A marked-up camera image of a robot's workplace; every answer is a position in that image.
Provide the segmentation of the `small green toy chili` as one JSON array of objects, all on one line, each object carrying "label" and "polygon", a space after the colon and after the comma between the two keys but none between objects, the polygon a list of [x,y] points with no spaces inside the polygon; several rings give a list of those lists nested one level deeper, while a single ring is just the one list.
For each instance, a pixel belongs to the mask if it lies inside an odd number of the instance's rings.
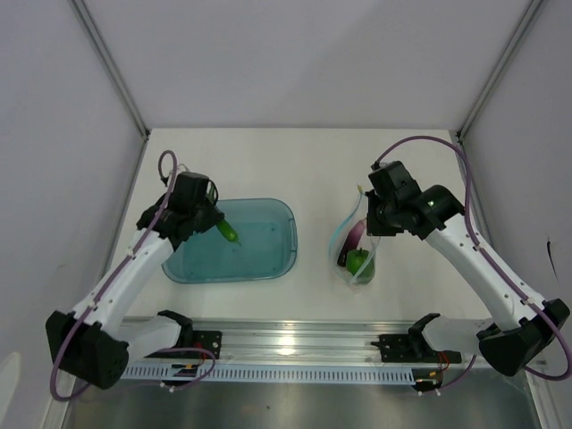
[{"label": "small green toy chili", "polygon": [[231,244],[241,245],[239,234],[236,230],[225,220],[220,221],[216,225],[217,230],[221,235]]}]

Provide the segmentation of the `purple toy eggplant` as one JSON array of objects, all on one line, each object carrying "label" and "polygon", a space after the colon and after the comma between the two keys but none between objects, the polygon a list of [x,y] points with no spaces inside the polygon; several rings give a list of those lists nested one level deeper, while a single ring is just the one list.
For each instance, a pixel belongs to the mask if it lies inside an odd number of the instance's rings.
[{"label": "purple toy eggplant", "polygon": [[341,250],[337,257],[337,266],[345,267],[347,264],[348,253],[351,250],[355,250],[358,248],[359,242],[361,241],[361,237],[366,230],[366,221],[359,220],[350,230],[343,241]]}]

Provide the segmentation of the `clear zip top bag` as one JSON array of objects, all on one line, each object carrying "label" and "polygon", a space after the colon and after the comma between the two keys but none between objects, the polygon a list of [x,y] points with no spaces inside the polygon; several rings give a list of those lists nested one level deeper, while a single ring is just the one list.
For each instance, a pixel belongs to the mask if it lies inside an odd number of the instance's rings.
[{"label": "clear zip top bag", "polygon": [[356,201],[334,230],[328,245],[330,269],[353,290],[369,284],[376,274],[380,238],[367,233],[368,199],[357,185]]}]

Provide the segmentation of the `green toy bell pepper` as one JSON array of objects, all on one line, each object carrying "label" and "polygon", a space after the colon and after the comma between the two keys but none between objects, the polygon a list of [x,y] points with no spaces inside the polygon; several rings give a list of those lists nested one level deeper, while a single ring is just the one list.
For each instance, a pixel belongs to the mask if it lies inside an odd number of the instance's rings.
[{"label": "green toy bell pepper", "polygon": [[351,250],[348,253],[346,269],[355,276],[358,271],[363,268],[357,276],[356,283],[369,283],[375,275],[374,258],[369,258],[370,251],[362,248]]}]

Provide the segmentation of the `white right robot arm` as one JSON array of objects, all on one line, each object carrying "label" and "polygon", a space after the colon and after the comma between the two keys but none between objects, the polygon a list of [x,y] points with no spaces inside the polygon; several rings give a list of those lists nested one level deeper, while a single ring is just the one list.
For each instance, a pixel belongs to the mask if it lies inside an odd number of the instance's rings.
[{"label": "white right robot arm", "polygon": [[439,351],[477,355],[513,376],[557,337],[570,316],[561,299],[545,299],[470,231],[467,210],[442,185],[422,190],[400,161],[376,162],[368,175],[366,231],[403,232],[426,242],[461,275],[484,303],[488,319],[452,319],[431,313],[409,329],[409,353],[428,360]]}]

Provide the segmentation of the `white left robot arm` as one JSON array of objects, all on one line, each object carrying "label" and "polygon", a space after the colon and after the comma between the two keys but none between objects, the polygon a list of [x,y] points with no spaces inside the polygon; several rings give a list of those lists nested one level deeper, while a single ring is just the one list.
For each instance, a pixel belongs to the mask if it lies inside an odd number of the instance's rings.
[{"label": "white left robot arm", "polygon": [[59,371],[101,390],[113,387],[128,364],[155,354],[189,353],[215,358],[194,341],[193,322],[171,310],[135,327],[122,327],[127,310],[154,272],[192,235],[223,220],[217,189],[204,174],[182,172],[139,218],[126,256],[73,309],[46,320],[53,360],[50,383]]}]

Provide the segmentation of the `teal plastic tray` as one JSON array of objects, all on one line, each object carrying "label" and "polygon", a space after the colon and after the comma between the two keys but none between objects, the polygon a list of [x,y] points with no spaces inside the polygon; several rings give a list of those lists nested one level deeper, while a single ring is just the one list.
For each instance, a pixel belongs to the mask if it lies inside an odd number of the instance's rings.
[{"label": "teal plastic tray", "polygon": [[192,236],[163,263],[164,274],[182,284],[250,282],[280,277],[293,266],[298,234],[290,207],[276,198],[225,199],[217,207],[239,234],[228,242],[216,227]]}]

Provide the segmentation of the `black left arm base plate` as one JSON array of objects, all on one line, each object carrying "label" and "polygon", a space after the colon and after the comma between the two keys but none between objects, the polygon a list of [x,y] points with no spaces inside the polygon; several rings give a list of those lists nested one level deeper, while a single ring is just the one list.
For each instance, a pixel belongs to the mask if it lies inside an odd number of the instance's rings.
[{"label": "black left arm base plate", "polygon": [[[192,334],[187,335],[177,348],[205,349],[210,351],[215,358],[218,359],[220,357],[222,343],[223,333],[221,331],[194,331]],[[209,355],[205,352],[180,351],[179,355],[183,358],[210,360]]]}]

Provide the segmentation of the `aluminium rail base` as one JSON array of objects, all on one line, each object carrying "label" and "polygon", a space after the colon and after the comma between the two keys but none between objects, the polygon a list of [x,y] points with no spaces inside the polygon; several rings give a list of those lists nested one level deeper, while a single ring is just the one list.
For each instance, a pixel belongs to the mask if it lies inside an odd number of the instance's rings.
[{"label": "aluminium rail base", "polygon": [[194,331],[221,331],[224,362],[337,365],[382,362],[370,345],[381,334],[422,336],[436,351],[481,354],[480,342],[499,333],[492,321],[439,316],[416,328],[412,322],[304,322],[195,319]]}]

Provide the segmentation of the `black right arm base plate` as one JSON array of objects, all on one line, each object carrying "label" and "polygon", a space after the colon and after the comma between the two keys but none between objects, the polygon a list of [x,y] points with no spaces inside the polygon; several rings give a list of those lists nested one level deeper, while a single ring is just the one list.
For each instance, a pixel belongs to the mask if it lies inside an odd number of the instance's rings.
[{"label": "black right arm base plate", "polygon": [[383,363],[460,364],[461,354],[456,351],[436,351],[422,336],[410,334],[381,334],[370,345],[377,348]]}]

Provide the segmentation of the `left aluminium frame post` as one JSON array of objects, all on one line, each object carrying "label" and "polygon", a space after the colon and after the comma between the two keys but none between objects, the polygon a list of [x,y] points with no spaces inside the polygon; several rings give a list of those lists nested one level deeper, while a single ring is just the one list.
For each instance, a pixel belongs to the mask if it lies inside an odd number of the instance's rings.
[{"label": "left aluminium frame post", "polygon": [[114,59],[111,49],[105,41],[102,30],[99,28],[97,21],[88,7],[88,3],[84,0],[70,0],[68,1],[68,5],[74,12],[79,25],[84,31],[88,42],[92,46],[92,49],[94,50],[107,78],[110,80],[124,110],[130,117],[140,137],[146,140],[150,134],[149,128],[146,125],[127,82]]}]

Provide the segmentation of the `aluminium frame post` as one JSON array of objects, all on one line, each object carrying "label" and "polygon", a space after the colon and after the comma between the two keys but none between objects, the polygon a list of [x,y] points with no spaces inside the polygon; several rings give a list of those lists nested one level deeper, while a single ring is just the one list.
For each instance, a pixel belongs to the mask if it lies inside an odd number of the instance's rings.
[{"label": "aluminium frame post", "polygon": [[102,30],[99,28],[97,21],[88,7],[88,3],[84,0],[70,0],[68,1],[68,5],[74,12],[79,25],[84,31],[88,42],[92,46],[92,49],[94,50],[107,78],[110,80],[124,110],[130,117],[140,137],[146,140],[150,134],[149,128],[146,125],[127,82],[114,59],[111,49],[105,41]]},{"label": "aluminium frame post", "polygon": [[456,131],[456,138],[460,145],[464,144],[469,132],[476,125],[479,117],[484,112],[485,107],[488,105],[497,87],[501,84],[510,65],[515,60],[518,51],[525,44],[528,34],[542,15],[543,9],[548,3],[546,0],[531,0],[526,2],[524,11],[520,14],[514,29],[509,33],[509,37],[488,72],[484,84],[478,90],[474,101],[471,103],[467,114]]}]

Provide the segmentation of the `right aluminium frame post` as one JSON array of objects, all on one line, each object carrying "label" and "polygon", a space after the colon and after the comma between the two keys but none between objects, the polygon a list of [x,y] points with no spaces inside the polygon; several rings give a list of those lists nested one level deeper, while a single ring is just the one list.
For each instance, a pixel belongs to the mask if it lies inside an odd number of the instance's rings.
[{"label": "right aluminium frame post", "polygon": [[518,51],[525,44],[528,34],[542,15],[543,9],[548,3],[546,0],[531,0],[526,2],[524,11],[520,14],[514,29],[509,33],[509,37],[488,72],[484,84],[478,90],[474,101],[471,103],[467,114],[456,131],[456,138],[460,145],[464,144],[469,132],[476,125],[479,117],[484,112],[485,107],[488,105],[497,87],[501,84],[510,65],[515,60]]}]

